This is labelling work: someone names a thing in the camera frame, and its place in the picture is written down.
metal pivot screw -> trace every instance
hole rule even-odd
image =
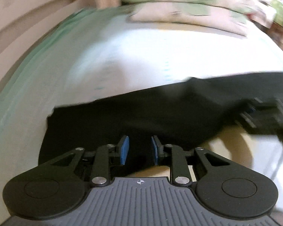
[[[190,179],[185,176],[178,176],[177,178],[175,178],[175,182],[179,184],[187,184],[189,181]]]
[[[105,182],[107,182],[107,179],[105,179],[102,176],[96,176],[91,180],[94,184],[104,184]]]

headboard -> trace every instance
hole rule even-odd
[[[82,0],[0,0],[0,91],[31,47]]]

gray ribbed pad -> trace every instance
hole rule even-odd
[[[276,226],[268,216],[230,220],[203,208],[188,188],[166,177],[116,178],[94,188],[76,210],[59,218],[32,221],[16,216],[2,226]]]

black device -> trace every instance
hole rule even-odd
[[[249,101],[243,110],[234,116],[237,124],[249,134],[277,135],[283,143],[283,94],[269,101]]]
[[[155,164],[170,166],[170,180],[110,177],[112,166],[125,165],[127,136],[96,151],[76,148],[6,184],[12,216],[2,225],[278,225],[269,216],[278,190],[266,176],[203,148],[162,145],[156,136],[152,147]]]

bed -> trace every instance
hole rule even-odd
[[[2,189],[37,165],[55,106],[188,77],[283,71],[283,52],[251,23],[244,37],[197,25],[130,23],[131,5],[114,0],[96,9],[105,6],[103,0],[0,0],[0,223],[9,216]],[[271,177],[281,145],[266,144],[268,160],[256,142],[234,128],[204,146]],[[160,167],[135,176],[167,174]],[[279,201],[283,207],[283,196]]]

